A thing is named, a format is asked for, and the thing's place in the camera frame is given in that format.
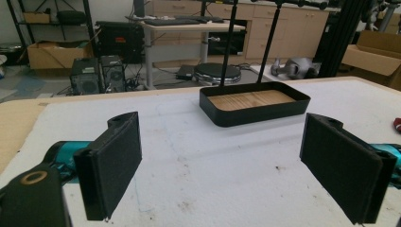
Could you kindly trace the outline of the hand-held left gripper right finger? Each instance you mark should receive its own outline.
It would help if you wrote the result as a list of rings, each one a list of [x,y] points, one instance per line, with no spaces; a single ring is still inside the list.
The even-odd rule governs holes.
[[[368,144],[328,116],[306,115],[300,158],[354,224],[375,223],[397,186],[397,145]]]

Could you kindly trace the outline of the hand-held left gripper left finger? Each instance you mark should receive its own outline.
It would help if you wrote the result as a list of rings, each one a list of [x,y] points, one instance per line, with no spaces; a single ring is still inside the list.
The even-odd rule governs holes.
[[[110,218],[142,161],[138,112],[108,120],[108,129],[74,154],[88,220]]]

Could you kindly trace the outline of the black tray with wooden bottom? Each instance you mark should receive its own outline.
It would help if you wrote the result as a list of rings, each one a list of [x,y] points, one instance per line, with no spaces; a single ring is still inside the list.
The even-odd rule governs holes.
[[[200,89],[200,107],[220,127],[303,114],[311,97],[279,81]]]

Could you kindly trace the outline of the white table cover sheet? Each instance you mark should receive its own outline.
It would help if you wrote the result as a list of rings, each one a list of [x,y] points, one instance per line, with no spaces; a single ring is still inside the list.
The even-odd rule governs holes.
[[[196,88],[11,101],[0,116],[27,128],[0,187],[61,140],[91,141],[110,118],[139,115],[143,159],[108,220],[86,218],[80,188],[63,189],[73,227],[353,227],[299,153],[305,120],[222,128]]]

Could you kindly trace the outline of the grey robot head shell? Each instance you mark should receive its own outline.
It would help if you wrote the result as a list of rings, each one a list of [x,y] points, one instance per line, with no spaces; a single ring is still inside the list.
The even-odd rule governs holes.
[[[313,79],[318,76],[318,70],[309,58],[291,58],[283,67],[276,59],[270,72],[273,76],[286,75],[290,79]]]

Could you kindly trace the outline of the large open cardboard box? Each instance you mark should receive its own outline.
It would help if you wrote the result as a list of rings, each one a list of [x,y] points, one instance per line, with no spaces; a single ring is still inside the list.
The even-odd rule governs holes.
[[[349,44],[341,63],[347,75],[401,91],[401,35],[363,30]]]

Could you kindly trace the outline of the black equipment case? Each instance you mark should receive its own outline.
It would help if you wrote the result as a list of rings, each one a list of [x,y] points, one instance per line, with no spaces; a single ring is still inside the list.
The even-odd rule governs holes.
[[[140,63],[144,30],[135,23],[97,21],[97,49],[100,56],[116,55],[124,63]]]

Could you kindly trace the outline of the round black disc stack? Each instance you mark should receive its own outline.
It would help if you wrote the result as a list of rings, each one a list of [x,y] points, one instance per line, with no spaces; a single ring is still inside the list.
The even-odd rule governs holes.
[[[196,80],[202,80],[212,84],[220,84],[223,65],[221,63],[209,62],[201,63],[194,67],[193,77]],[[241,72],[232,65],[226,68],[224,83],[236,83],[241,80]]]

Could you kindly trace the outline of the light wooden cabinets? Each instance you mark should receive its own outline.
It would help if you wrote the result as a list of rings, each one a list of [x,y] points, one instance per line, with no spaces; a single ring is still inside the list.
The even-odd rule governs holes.
[[[229,58],[230,63],[261,62],[270,34],[276,5],[272,2],[239,0],[236,19],[246,24],[243,50]],[[152,16],[199,15],[198,0],[151,0],[146,13]],[[311,7],[284,4],[274,31],[269,58],[314,58],[329,12]]]

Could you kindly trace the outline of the black metal shelf rack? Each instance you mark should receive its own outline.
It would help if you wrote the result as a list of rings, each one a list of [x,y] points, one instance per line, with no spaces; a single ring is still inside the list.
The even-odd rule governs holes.
[[[96,47],[96,35],[93,28],[89,0],[6,0],[6,2],[29,66],[27,48],[42,41],[89,41],[92,48]],[[84,12],[86,23],[81,25],[61,24],[57,18],[57,13],[63,10]],[[24,19],[24,12],[47,13],[50,15],[50,23],[29,24]]]

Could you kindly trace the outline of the black bag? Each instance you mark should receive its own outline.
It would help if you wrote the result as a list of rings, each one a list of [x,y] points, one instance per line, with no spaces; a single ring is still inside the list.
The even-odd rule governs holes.
[[[63,25],[81,25],[86,23],[85,13],[76,10],[59,11],[57,18]]]

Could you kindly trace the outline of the black keyboard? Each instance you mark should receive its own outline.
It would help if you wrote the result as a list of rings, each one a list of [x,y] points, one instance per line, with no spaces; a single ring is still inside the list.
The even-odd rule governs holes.
[[[151,26],[182,26],[182,25],[199,25],[200,22],[191,19],[147,19],[144,20],[146,25]]]

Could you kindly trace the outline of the desk with white legs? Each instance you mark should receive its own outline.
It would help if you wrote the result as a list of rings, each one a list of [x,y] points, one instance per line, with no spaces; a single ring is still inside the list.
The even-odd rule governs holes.
[[[177,25],[177,26],[152,26],[141,23],[144,29],[145,42],[145,63],[146,63],[146,82],[145,88],[155,90],[153,86],[152,69],[155,62],[179,61],[199,59],[201,63],[207,62],[208,55],[208,36],[210,32],[228,32],[230,30],[238,32],[244,30],[244,26],[230,25],[229,23],[206,23],[198,25]],[[153,45],[151,34],[161,33],[185,33],[200,32],[202,38],[198,44],[169,44]]]

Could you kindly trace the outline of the small cardboard box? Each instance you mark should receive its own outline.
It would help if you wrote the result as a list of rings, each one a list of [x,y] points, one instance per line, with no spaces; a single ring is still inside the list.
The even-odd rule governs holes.
[[[50,15],[43,12],[24,12],[24,19],[29,24],[49,24]]]

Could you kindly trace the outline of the black aluminium frame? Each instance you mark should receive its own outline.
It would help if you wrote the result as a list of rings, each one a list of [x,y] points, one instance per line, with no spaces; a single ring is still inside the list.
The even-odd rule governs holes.
[[[325,51],[319,78],[331,78],[337,74],[348,44],[351,42],[364,6],[368,0],[344,0],[340,18],[335,24],[330,43]]]

